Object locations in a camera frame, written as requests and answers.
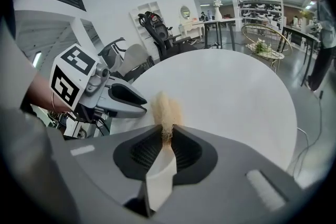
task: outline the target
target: gold wire chair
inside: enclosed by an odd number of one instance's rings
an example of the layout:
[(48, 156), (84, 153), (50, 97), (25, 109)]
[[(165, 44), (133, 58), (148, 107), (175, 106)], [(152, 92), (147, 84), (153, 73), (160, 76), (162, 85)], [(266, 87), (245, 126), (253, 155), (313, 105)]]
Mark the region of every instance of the gold wire chair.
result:
[(280, 60), (292, 53), (290, 42), (274, 29), (260, 24), (246, 24), (241, 29), (243, 35), (252, 41), (246, 47), (255, 55), (270, 63), (270, 68), (278, 72)]

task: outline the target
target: round mirror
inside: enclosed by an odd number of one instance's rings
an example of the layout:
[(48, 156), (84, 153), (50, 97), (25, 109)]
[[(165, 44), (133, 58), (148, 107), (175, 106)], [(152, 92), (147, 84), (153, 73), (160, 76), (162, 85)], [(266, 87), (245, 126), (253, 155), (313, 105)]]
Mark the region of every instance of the round mirror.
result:
[(184, 19), (188, 20), (190, 18), (190, 10), (186, 6), (182, 6), (181, 15)]

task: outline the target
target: white vase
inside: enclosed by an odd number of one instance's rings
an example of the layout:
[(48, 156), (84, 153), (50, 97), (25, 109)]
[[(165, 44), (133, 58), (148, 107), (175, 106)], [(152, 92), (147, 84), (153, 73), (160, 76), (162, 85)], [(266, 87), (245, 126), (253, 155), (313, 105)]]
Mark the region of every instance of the white vase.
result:
[(222, 14), (219, 11), (219, 7), (215, 7), (215, 20), (222, 20)]
[(307, 26), (307, 18), (304, 17), (302, 18), (302, 21), (301, 21), (301, 32), (306, 33), (307, 31), (306, 26)]

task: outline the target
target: beige fluff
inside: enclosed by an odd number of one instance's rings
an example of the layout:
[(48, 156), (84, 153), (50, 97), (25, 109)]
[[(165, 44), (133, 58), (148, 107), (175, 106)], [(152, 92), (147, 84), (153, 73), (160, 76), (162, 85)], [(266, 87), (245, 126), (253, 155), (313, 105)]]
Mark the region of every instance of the beige fluff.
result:
[(162, 125), (163, 144), (170, 145), (173, 136), (173, 125), (182, 125), (180, 104), (168, 98), (164, 92), (159, 92), (152, 101), (154, 123)]

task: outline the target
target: white round table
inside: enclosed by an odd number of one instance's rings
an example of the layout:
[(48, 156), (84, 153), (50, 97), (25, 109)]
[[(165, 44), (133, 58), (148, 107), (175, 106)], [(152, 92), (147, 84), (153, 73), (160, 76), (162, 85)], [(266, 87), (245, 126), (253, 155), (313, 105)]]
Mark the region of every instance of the white round table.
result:
[(113, 119), (111, 134), (154, 124), (150, 102), (160, 91), (176, 99), (185, 126), (252, 147), (286, 170), (297, 136), (292, 99), (265, 64), (240, 52), (196, 50), (153, 66), (133, 86), (147, 99), (140, 119)]

